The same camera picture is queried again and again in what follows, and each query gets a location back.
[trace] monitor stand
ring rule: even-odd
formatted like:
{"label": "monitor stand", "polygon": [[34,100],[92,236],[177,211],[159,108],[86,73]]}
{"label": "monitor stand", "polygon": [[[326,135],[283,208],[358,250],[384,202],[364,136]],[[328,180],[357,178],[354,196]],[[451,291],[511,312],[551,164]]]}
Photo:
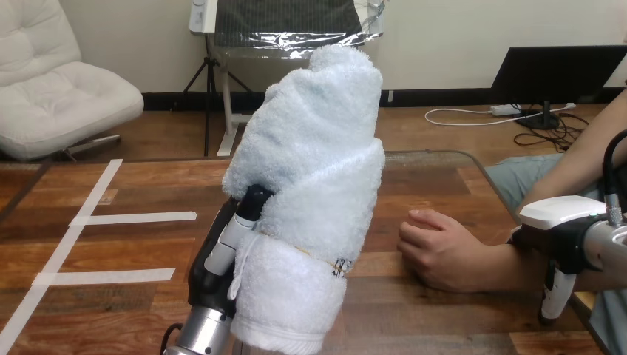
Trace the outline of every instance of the monitor stand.
{"label": "monitor stand", "polygon": [[544,101],[543,109],[540,111],[539,109],[523,109],[521,110],[521,115],[535,115],[537,113],[541,113],[541,115],[537,115],[530,118],[522,118],[520,120],[516,120],[517,124],[521,126],[525,126],[531,129],[555,129],[560,125],[560,119],[557,115],[551,113],[551,103],[549,101]]}

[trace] towel-wrapped object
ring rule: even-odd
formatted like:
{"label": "towel-wrapped object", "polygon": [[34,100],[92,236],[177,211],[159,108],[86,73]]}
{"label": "towel-wrapped object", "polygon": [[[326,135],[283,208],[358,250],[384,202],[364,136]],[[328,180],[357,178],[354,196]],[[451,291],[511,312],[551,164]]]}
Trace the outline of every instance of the towel-wrapped object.
{"label": "towel-wrapped object", "polygon": [[315,354],[342,305],[381,183],[374,130],[382,77],[368,57],[323,47],[270,87],[228,168],[224,191],[275,192],[237,250],[231,331],[286,354]]}

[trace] power strip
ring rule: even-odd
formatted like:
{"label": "power strip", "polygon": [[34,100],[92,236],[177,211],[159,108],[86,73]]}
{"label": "power strip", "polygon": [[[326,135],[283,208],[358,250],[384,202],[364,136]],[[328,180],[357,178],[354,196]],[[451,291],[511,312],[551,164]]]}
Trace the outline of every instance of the power strip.
{"label": "power strip", "polygon": [[493,116],[509,116],[516,115],[521,113],[519,109],[514,108],[514,106],[521,107],[520,105],[499,105],[490,107],[490,111]]}
{"label": "power strip", "polygon": [[[517,114],[521,113],[521,110],[520,109],[516,109],[516,107],[521,108],[522,106],[521,105],[498,105],[498,106],[492,106],[492,107],[490,107],[490,112],[495,117],[517,115]],[[563,109],[552,109],[551,112],[562,111],[564,109],[574,109],[575,107],[577,107],[577,105],[573,104],[572,102],[569,102],[569,103],[566,104],[566,107],[564,107]]]}

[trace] computer monitor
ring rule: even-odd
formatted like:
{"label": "computer monitor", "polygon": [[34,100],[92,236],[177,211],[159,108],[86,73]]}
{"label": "computer monitor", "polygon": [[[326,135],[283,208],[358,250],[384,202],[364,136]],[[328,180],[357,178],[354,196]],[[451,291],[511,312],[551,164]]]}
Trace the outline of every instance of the computer monitor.
{"label": "computer monitor", "polygon": [[627,54],[627,46],[510,47],[496,75],[491,99],[502,104],[540,104],[542,112],[517,120],[533,129],[553,129],[550,104],[597,94]]}

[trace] black baseboard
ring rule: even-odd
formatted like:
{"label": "black baseboard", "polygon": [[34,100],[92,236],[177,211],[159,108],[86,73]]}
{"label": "black baseboard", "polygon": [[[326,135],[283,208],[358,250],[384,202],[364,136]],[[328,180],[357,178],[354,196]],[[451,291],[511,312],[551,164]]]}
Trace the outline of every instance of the black baseboard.
{"label": "black baseboard", "polygon": [[[582,97],[579,104],[607,104],[623,91],[622,87],[606,87],[597,95]],[[440,106],[469,106],[488,104],[510,104],[509,102],[494,102],[491,99],[490,89],[421,89],[421,90],[394,90],[392,101],[388,102],[390,90],[381,91],[380,107],[440,107]],[[231,106],[233,112],[252,112],[257,110],[265,97],[264,92],[232,92]],[[206,106],[204,92],[188,92],[184,98],[180,92],[148,92],[143,94],[144,109],[146,111],[188,110],[203,111]],[[216,111],[224,110],[222,94],[213,94],[211,108]]]}

